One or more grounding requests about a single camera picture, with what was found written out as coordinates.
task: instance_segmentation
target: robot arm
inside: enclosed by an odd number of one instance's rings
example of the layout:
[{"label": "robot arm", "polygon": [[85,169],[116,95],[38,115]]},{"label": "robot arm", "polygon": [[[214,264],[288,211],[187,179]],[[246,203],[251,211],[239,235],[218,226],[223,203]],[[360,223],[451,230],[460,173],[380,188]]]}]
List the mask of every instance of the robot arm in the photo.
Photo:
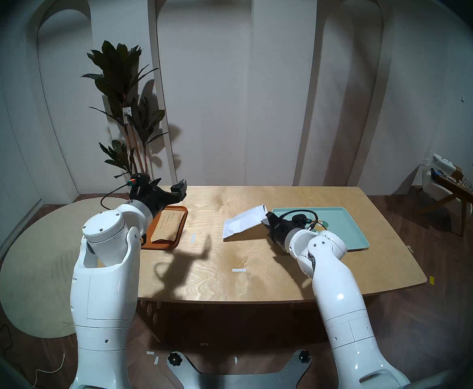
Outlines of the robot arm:
[{"label": "robot arm", "polygon": [[161,210],[186,196],[186,181],[173,185],[171,192],[159,188],[159,181],[132,175],[130,200],[94,215],[83,226],[71,283],[78,341],[73,389],[130,389],[125,343],[137,304],[140,239]]},{"label": "robot arm", "polygon": [[312,289],[337,366],[339,388],[397,388],[409,384],[382,356],[354,275],[341,262],[344,242],[267,213],[269,236],[312,278]]}]

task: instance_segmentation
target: white envelope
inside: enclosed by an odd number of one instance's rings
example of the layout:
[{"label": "white envelope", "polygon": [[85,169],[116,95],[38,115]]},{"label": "white envelope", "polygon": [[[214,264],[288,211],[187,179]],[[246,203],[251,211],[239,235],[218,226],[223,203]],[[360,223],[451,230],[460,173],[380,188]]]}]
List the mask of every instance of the white envelope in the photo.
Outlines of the white envelope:
[{"label": "white envelope", "polygon": [[265,205],[260,205],[240,213],[232,219],[227,219],[224,222],[224,230],[222,232],[222,239],[232,236],[236,233],[241,233],[244,230],[257,226],[262,220],[267,219],[265,214],[267,208]]}]

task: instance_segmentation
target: metal base plate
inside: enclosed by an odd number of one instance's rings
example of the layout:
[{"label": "metal base plate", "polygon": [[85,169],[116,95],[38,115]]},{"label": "metal base plate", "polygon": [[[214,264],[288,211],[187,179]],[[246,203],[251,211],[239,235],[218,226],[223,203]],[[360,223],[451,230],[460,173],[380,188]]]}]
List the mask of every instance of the metal base plate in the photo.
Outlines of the metal base plate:
[{"label": "metal base plate", "polygon": [[297,350],[280,372],[248,375],[200,373],[179,352],[170,353],[166,363],[184,389],[295,389],[312,359],[307,351]]}]

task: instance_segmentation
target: white paper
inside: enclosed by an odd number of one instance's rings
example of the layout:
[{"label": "white paper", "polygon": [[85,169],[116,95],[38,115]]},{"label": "white paper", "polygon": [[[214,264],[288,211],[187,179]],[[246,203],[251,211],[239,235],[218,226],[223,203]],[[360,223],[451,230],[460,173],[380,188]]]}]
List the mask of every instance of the white paper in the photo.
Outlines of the white paper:
[{"label": "white paper", "polygon": [[265,205],[260,205],[236,215],[232,219],[227,219],[224,222],[224,230],[222,232],[222,238],[227,238],[236,233],[241,233],[244,230],[250,229],[251,227],[257,226],[266,219],[267,208]]},{"label": "white paper", "polygon": [[123,123],[128,124],[129,118],[126,115],[132,116],[132,108],[131,107],[123,107]]}]

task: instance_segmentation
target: screw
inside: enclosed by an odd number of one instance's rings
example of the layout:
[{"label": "screw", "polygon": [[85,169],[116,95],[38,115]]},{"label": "screw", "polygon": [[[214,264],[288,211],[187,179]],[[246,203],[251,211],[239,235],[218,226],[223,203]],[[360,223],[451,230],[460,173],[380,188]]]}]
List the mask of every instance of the screw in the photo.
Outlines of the screw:
[{"label": "screw", "polygon": [[299,359],[302,364],[307,364],[310,361],[310,353],[307,350],[300,352]]},{"label": "screw", "polygon": [[170,355],[168,356],[168,361],[174,367],[177,367],[177,366],[181,365],[181,362],[183,362],[183,359],[177,353],[170,353]]}]

